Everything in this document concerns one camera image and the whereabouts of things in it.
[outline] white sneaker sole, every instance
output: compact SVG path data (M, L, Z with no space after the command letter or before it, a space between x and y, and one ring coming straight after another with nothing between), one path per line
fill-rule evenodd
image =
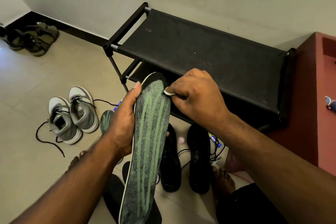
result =
M77 128L77 133L76 135L73 137L73 139L69 140L69 141L64 141L66 144L75 144L77 143L79 140L82 139L83 136L83 132L80 128Z
M87 90L84 89L84 88L82 88L82 90L84 90L84 91L86 92L86 94L89 96L90 101L91 101L91 104L95 105L94 102L93 102L93 98L92 98L91 94L89 93L89 91L87 91ZM88 129L82 129L82 131L83 131L84 133L87 133L87 134L89 134L89 133L93 133L93 132L95 132L95 131L98 129L98 127L99 127L99 119L98 119L98 116L97 116L97 113L96 113L95 108L93 108L93 113L94 113L94 123L93 123L93 125L92 125L90 128L88 128Z

